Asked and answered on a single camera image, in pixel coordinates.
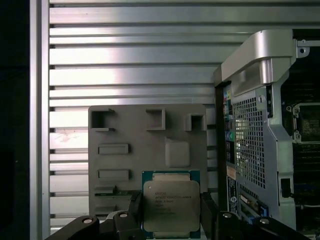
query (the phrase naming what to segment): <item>computer tower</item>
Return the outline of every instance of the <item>computer tower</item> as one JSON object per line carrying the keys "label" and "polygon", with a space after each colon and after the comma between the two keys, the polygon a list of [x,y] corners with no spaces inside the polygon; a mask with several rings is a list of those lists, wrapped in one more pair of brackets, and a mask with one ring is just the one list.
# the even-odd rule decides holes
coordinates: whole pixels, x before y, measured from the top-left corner
{"label": "computer tower", "polygon": [[320,31],[249,37],[215,70],[219,206],[320,233]]}

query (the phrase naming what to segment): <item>metal frame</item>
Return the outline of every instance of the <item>metal frame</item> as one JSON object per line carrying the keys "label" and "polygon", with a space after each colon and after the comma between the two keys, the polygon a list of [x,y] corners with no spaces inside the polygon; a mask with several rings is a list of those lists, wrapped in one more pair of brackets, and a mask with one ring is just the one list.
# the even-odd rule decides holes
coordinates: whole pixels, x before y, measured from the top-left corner
{"label": "metal frame", "polygon": [[296,57],[297,41],[291,29],[259,31],[221,64],[221,78],[214,84],[231,81],[233,95],[239,96],[279,80]]}
{"label": "metal frame", "polygon": [[50,234],[49,0],[30,0],[30,239]]}
{"label": "metal frame", "polygon": [[216,111],[216,145],[217,145],[217,168],[218,168],[218,205],[222,211],[228,210],[227,198],[227,165],[226,165],[226,141],[225,141],[225,119],[224,119],[223,87],[215,88],[215,111]]}
{"label": "metal frame", "polygon": [[259,200],[268,206],[273,218],[293,229],[296,227],[295,202],[292,198],[282,197],[280,184],[281,179],[290,179],[290,187],[293,189],[294,172],[292,139],[282,126],[280,87],[289,77],[289,68],[299,57],[297,49],[297,41],[293,39],[291,29],[259,31],[249,37],[214,72],[216,86],[222,87],[231,82],[233,114],[236,103],[254,99],[256,110],[262,116],[265,185],[264,182],[262,185],[254,182],[251,175],[242,175],[239,162],[236,162],[237,183],[257,194]]}

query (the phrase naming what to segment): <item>slatted metal wall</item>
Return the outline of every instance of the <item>slatted metal wall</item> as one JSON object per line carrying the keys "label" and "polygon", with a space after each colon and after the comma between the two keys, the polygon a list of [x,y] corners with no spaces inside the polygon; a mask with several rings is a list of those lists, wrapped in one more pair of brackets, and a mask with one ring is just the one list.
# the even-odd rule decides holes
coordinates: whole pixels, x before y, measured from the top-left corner
{"label": "slatted metal wall", "polygon": [[205,104],[216,189],[212,73],[254,32],[319,28],[320,7],[306,2],[50,0],[51,232],[89,211],[91,105]]}

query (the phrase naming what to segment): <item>computer case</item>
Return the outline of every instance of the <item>computer case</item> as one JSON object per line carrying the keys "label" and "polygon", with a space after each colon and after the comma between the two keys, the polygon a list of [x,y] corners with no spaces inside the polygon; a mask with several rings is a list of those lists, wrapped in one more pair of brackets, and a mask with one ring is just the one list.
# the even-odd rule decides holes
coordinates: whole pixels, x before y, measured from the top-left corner
{"label": "computer case", "polygon": [[219,207],[320,233],[320,30],[249,37],[213,73]]}

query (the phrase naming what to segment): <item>dark background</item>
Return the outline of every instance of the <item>dark background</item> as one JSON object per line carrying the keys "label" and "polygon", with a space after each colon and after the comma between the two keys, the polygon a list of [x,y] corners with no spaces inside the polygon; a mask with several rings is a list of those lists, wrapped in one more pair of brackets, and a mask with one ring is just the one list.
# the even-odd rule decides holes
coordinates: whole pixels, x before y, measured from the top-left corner
{"label": "dark background", "polygon": [[29,239],[29,1],[0,8],[0,239]]}

